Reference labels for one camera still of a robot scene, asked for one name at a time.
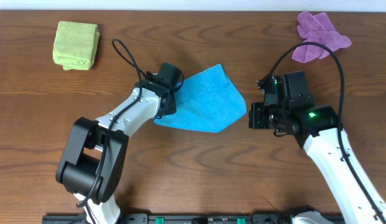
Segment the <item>blue microfiber cloth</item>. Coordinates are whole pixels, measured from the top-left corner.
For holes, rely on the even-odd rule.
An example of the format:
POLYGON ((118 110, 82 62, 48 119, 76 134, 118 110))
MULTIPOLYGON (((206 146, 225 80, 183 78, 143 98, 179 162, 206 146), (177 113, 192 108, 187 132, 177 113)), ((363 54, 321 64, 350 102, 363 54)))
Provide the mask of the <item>blue microfiber cloth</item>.
POLYGON ((169 128, 219 133, 247 113, 246 101, 219 63, 187 78, 175 93, 177 112, 154 119, 169 128))

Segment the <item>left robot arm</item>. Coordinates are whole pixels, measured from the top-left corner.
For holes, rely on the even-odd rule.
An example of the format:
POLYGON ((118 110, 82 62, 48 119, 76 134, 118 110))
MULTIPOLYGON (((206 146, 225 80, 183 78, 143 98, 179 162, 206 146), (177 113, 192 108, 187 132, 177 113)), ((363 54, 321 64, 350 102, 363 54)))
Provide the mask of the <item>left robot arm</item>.
POLYGON ((88 223, 117 223, 121 210, 114 199, 129 138, 149 119, 176 112, 174 93, 182 72, 148 73, 131 95, 106 115, 78 118, 71 129, 55 174, 77 199, 88 223))

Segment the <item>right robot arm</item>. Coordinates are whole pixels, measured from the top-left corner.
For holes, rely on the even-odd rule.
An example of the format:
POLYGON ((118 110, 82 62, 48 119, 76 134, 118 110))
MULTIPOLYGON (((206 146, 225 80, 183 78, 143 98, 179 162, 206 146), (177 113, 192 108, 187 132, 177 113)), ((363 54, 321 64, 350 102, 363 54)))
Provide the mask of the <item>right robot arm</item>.
POLYGON ((249 127, 291 135, 316 164, 346 223, 386 223, 386 203, 355 156, 334 109, 315 106, 302 72, 258 81, 262 102, 251 105, 249 127))

